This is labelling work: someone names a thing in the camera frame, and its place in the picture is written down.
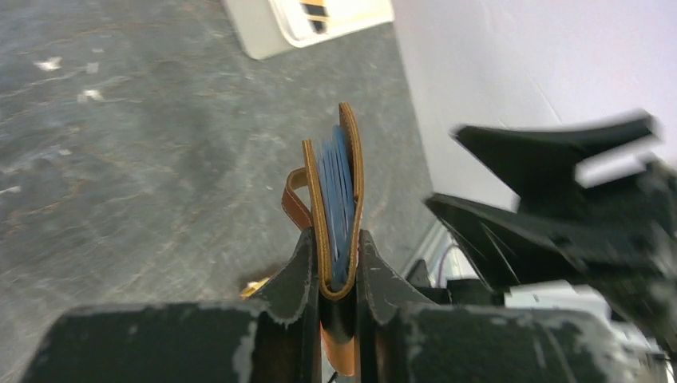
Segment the white plastic tray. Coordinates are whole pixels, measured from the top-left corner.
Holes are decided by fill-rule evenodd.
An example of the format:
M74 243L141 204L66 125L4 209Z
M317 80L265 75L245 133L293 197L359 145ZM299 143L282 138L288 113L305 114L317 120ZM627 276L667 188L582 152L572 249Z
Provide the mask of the white plastic tray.
M243 51L261 61L394 20L389 0L326 1L327 32L317 34L299 0L224 0Z

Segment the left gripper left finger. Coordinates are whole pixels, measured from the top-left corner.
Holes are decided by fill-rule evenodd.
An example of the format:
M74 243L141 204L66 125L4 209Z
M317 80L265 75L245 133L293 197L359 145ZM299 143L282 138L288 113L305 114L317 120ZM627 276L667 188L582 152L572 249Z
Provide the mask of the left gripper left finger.
M24 382L317 382L315 237L250 298L79 306L49 328Z

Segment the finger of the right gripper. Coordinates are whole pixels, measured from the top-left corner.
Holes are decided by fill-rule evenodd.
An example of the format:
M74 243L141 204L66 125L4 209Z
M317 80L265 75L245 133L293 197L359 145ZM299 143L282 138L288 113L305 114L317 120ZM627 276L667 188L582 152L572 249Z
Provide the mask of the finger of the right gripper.
M581 192L507 211L436 194L426 206L490 288L564 280L605 296L673 286L673 192Z
M645 111L561 130L465 125L453 138L519 197L518 211L573 211L582 200L576 166L594 156L653 136Z

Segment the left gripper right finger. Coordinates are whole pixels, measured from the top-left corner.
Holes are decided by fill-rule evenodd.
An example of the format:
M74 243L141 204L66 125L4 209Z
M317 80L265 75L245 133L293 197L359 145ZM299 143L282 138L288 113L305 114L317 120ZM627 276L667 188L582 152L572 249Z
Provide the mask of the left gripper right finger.
M648 382L597 316L576 310L438 305L359 236L359 382Z

